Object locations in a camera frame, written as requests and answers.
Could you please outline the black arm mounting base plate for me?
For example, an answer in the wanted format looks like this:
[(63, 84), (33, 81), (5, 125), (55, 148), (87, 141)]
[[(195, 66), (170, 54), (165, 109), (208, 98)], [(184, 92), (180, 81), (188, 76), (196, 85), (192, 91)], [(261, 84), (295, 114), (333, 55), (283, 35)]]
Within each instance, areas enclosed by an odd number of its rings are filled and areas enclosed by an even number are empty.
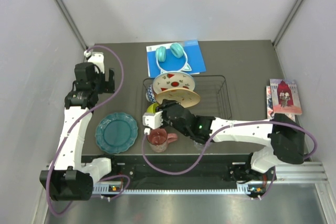
[(112, 163), (111, 175), (127, 175), (131, 183), (154, 183), (172, 179), (206, 179), (225, 183), (268, 182), (272, 178), (272, 169), (265, 172), (252, 170), (250, 155), (95, 155), (84, 156), (83, 162), (94, 158), (108, 158)]

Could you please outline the lime green bowl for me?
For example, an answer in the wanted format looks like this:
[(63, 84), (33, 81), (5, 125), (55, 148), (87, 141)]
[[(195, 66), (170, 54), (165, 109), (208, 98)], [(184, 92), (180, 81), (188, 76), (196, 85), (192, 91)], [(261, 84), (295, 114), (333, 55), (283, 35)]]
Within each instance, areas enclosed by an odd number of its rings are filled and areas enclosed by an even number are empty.
[(146, 113), (156, 113), (156, 108), (159, 106), (159, 104), (156, 102), (156, 103), (153, 103), (151, 104), (147, 110), (146, 110)]

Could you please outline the pink glass mug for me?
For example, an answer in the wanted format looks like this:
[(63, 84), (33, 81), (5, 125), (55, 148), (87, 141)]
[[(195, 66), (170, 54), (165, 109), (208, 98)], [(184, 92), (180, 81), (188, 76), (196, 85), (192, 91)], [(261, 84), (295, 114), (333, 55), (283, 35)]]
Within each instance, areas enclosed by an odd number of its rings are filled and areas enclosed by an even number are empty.
[(170, 143), (177, 141), (178, 135), (168, 133), (165, 129), (151, 130), (147, 136), (150, 148), (157, 153), (164, 152)]

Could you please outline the teal scalloped plate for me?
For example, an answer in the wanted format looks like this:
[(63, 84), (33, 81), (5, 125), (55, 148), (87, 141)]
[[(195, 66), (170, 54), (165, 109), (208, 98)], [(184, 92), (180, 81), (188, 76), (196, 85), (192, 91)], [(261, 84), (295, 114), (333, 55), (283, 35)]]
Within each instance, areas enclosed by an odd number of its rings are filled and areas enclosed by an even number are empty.
[(112, 113), (100, 121), (96, 127), (97, 146), (108, 154), (127, 151), (138, 137), (136, 120), (126, 113)]

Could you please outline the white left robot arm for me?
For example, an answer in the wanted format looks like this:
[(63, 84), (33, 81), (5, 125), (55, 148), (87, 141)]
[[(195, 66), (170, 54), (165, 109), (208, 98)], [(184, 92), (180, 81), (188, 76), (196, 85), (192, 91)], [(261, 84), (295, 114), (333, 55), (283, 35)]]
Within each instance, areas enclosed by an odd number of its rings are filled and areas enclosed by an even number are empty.
[(86, 62), (75, 66), (75, 80), (65, 97), (64, 125), (54, 166), (40, 173), (42, 186), (55, 201), (88, 200), (100, 179), (114, 180), (119, 168), (110, 159), (95, 158), (82, 164), (82, 149), (94, 108), (103, 93), (114, 93), (114, 71), (105, 77), (104, 55), (87, 52)]

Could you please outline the black wire dish rack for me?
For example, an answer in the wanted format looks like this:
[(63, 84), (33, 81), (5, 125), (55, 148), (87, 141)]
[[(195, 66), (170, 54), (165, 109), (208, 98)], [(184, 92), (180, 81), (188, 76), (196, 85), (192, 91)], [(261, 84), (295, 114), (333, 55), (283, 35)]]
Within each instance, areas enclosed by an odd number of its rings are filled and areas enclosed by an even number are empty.
[[(201, 100), (197, 105), (187, 109), (196, 115), (231, 119), (232, 111), (225, 78), (220, 75), (194, 76), (193, 78), (195, 80), (195, 89), (193, 91), (201, 97)], [(147, 78), (143, 81), (144, 96), (146, 95), (147, 88), (153, 83), (153, 80), (154, 79)], [(151, 102), (146, 100), (143, 108), (147, 110), (151, 104)]]

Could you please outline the patterned blue red bowl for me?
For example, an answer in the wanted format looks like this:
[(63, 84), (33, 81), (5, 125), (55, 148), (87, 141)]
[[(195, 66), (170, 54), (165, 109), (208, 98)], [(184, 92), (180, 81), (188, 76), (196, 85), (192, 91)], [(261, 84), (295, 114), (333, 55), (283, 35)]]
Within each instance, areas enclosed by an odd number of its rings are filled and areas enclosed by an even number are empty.
[(153, 90), (153, 85), (151, 84), (147, 90), (146, 90), (146, 99), (147, 101), (151, 102), (151, 103), (155, 103), (156, 102), (156, 98), (155, 98), (155, 92)]

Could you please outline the orange floral plate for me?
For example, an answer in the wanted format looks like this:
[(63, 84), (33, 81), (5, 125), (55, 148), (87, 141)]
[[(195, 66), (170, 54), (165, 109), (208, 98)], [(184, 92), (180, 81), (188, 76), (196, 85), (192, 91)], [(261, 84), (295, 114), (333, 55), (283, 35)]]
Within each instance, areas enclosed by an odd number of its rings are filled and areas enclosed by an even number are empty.
[(158, 104), (162, 104), (163, 100), (177, 101), (184, 108), (189, 108), (197, 105), (201, 97), (194, 91), (184, 88), (173, 88), (162, 91), (156, 95)]

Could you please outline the white watermelon pattern plate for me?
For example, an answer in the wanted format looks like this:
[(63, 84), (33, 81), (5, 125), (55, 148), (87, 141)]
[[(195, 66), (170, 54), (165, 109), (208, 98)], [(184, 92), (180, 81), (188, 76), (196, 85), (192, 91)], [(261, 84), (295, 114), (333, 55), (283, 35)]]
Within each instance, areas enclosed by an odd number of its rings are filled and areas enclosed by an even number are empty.
[(184, 88), (193, 91), (195, 89), (195, 80), (185, 72), (170, 71), (158, 75), (153, 80), (152, 87), (155, 94), (173, 88)]

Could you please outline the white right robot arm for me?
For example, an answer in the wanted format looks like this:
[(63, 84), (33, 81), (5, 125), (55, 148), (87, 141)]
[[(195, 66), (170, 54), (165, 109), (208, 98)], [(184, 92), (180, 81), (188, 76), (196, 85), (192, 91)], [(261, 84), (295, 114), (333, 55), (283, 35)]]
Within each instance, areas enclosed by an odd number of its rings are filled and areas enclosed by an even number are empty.
[(262, 149), (251, 153), (245, 174), (258, 179), (281, 164), (300, 165), (305, 160), (305, 132), (291, 118), (276, 113), (272, 119), (234, 121), (214, 116), (194, 115), (173, 100), (164, 100), (153, 113), (144, 113), (144, 134), (170, 126), (194, 142), (208, 147), (211, 142), (252, 143)]

